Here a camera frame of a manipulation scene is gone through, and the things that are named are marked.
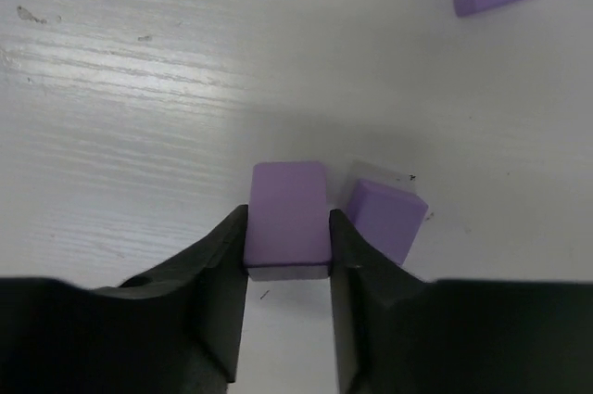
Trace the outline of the purple wood block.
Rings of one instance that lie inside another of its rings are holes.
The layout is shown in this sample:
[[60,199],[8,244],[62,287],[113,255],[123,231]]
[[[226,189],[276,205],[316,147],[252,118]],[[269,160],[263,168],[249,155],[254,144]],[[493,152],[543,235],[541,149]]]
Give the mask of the purple wood block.
[[366,179],[355,183],[346,215],[360,235],[392,262],[402,265],[428,211],[414,193]]

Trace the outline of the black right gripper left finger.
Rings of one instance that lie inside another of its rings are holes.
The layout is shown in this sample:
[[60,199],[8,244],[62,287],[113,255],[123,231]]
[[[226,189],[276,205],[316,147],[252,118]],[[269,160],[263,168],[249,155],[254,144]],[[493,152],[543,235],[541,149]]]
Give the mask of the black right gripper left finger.
[[1,281],[5,393],[224,393],[236,379],[247,208],[115,287]]

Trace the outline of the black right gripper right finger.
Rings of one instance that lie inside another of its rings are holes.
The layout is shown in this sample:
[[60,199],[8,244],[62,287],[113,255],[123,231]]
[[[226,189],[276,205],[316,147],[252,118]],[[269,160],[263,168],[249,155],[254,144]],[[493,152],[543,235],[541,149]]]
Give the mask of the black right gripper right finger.
[[435,280],[406,272],[330,214],[342,393],[588,393],[587,283]]

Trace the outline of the small purple block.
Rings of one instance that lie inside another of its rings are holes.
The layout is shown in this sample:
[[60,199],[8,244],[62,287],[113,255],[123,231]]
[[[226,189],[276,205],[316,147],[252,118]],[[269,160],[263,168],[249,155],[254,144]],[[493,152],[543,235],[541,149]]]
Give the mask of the small purple block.
[[255,165],[244,249],[251,279],[326,279],[332,257],[324,166],[319,161]]

